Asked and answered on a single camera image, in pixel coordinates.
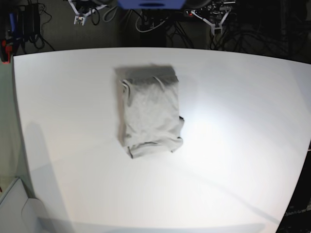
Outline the red black clamp tool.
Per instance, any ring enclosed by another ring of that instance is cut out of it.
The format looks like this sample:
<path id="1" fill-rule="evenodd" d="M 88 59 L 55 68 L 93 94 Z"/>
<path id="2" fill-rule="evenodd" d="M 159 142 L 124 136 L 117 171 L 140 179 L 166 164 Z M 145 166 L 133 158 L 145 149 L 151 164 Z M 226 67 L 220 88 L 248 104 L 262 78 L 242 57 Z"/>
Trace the red black clamp tool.
<path id="1" fill-rule="evenodd" d="M 2 63 L 9 64 L 11 63 L 11 55 L 12 55 L 12 46 L 9 45 L 6 40 L 1 40 L 0 42 L 0 59 Z"/>

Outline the black power strip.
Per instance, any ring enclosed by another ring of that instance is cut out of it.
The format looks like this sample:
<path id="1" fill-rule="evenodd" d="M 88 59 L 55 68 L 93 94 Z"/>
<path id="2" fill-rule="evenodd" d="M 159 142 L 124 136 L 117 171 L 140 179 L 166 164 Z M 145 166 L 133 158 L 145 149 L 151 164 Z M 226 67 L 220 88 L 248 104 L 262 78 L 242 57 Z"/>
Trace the black power strip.
<path id="1" fill-rule="evenodd" d="M 205 14 L 202 14 L 201 12 L 194 9 L 183 10 L 183 15 L 187 18 L 197 18 L 200 20 L 207 19 L 207 16 Z"/>

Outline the blue overhead box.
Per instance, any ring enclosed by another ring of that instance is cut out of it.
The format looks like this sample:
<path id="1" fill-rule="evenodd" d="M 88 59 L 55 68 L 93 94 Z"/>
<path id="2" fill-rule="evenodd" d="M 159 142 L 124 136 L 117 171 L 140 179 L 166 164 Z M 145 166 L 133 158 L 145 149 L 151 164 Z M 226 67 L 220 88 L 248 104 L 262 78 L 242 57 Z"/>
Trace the blue overhead box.
<path id="1" fill-rule="evenodd" d="M 118 0 L 123 9 L 181 9 L 185 0 Z"/>

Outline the beige t-shirt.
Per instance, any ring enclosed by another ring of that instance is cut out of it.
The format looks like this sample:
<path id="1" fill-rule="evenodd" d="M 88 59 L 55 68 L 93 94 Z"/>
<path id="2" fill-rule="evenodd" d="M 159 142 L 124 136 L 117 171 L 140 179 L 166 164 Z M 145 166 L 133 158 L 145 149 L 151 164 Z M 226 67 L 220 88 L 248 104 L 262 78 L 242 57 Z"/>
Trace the beige t-shirt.
<path id="1" fill-rule="evenodd" d="M 183 145 L 179 80 L 170 65 L 115 69 L 120 105 L 121 144 L 133 159 L 175 152 Z"/>

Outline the white plastic bin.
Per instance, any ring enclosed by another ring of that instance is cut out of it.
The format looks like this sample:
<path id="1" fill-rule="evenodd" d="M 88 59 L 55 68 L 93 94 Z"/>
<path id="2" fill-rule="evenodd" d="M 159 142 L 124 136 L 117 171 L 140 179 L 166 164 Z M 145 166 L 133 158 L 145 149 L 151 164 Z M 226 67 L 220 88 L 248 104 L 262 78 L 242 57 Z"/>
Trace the white plastic bin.
<path id="1" fill-rule="evenodd" d="M 46 233 L 42 218 L 44 206 L 29 198 L 21 179 L 14 179 L 0 198 L 0 231 L 2 233 Z"/>

